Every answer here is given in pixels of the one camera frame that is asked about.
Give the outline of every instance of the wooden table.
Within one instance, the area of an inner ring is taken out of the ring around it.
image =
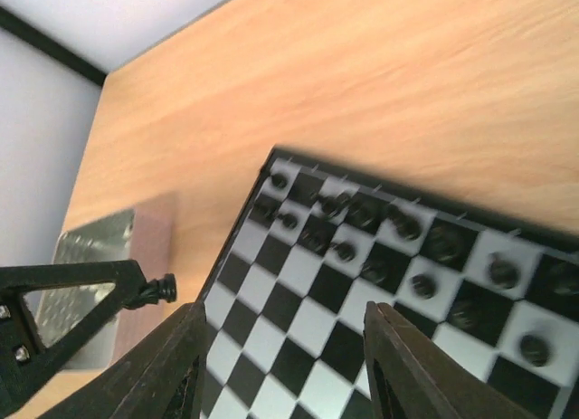
[[[276,143],[577,233],[579,0],[232,0],[107,78],[64,228],[177,191],[194,300]]]

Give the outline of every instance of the black chess piece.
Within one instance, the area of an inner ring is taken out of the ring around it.
[[[471,300],[456,301],[449,315],[451,323],[462,330],[473,329],[480,320],[479,310]]]
[[[488,270],[490,280],[503,290],[510,290],[517,286],[520,279],[518,267],[498,253],[493,253],[490,257],[492,258]]]
[[[521,356],[534,367],[543,367],[551,357],[549,344],[537,335],[523,336],[518,342],[518,350]]]
[[[288,229],[295,229],[298,225],[298,217],[291,213],[282,214],[278,208],[273,205],[255,202],[253,204],[253,210],[266,220],[281,220],[283,226]]]
[[[378,215],[378,208],[374,204],[354,200],[348,207],[347,218],[353,225],[365,228],[377,221],[380,217]]]
[[[418,220],[404,213],[396,205],[387,205],[384,208],[384,217],[392,222],[396,233],[404,240],[413,241],[422,234],[422,227]]]
[[[347,207],[351,196],[347,193],[342,193],[341,195],[321,195],[318,192],[314,192],[310,195],[312,200],[319,202],[321,211],[329,218],[334,218]]]
[[[322,252],[327,247],[327,239],[321,232],[305,229],[301,233],[301,239],[313,252]]]
[[[553,292],[562,297],[579,295],[579,268],[568,262],[560,262],[549,272]]]
[[[444,226],[433,227],[428,234],[425,245],[429,255],[440,263],[454,261],[462,251],[459,235]]]
[[[288,177],[283,175],[282,173],[269,173],[268,174],[271,184],[275,186],[279,190],[283,190],[286,186],[288,186]]]
[[[295,229],[296,226],[298,226],[298,217],[296,217],[294,214],[278,213],[277,219],[281,220],[281,224],[283,224],[283,227],[285,227],[287,229]]]
[[[423,300],[431,299],[436,295],[436,281],[428,274],[417,274],[412,277],[414,293]]]
[[[350,262],[356,257],[356,248],[347,241],[330,243],[329,248],[336,252],[337,257],[344,262]]]
[[[360,277],[373,284],[381,283],[388,276],[388,270],[384,261],[369,259],[362,265]]]

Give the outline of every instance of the screw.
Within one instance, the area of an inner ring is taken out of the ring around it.
[[[22,345],[14,352],[14,357],[17,362],[23,363],[30,358],[30,353],[28,352],[28,349]]]
[[[9,319],[10,318],[10,309],[8,306],[0,305],[0,319]]]

